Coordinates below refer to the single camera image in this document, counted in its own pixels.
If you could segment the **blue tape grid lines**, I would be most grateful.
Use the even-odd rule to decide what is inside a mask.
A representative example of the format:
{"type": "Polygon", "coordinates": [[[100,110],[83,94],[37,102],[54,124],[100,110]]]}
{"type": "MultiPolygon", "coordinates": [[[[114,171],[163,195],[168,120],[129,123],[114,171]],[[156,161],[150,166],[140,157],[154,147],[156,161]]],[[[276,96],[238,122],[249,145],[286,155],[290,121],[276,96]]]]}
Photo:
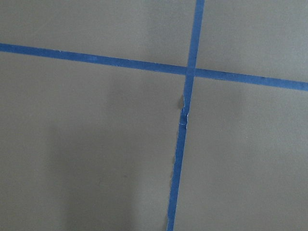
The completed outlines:
{"type": "Polygon", "coordinates": [[[145,62],[145,61],[115,58],[115,57],[108,57],[108,56],[101,56],[94,54],[78,53],[72,51],[36,48],[36,47],[14,45],[7,43],[1,43],[0,45],[1,52],[17,53],[17,54],[32,55],[32,56],[61,59],[61,60],[70,60],[75,62],[102,64],[108,66],[124,67],[124,68],[170,73],[170,74],[185,76],[183,100],[182,100],[183,106],[180,113],[179,132],[177,137],[175,160],[173,165],[173,173],[171,179],[168,210],[167,210],[166,230],[168,231],[174,230],[174,224],[176,220],[176,210],[177,210],[178,194],[180,188],[182,162],[184,157],[187,126],[189,121],[190,106],[193,94],[192,90],[195,77],[269,86],[282,89],[301,90],[301,91],[308,90],[307,82],[302,82],[302,81],[293,81],[287,79],[261,77],[254,75],[245,75],[245,74],[237,74],[237,73],[197,68],[196,63],[197,63],[199,39],[201,34],[204,8],[205,8],[205,1],[203,0],[196,1],[192,34],[190,39],[189,55],[186,66],[145,62]]]}

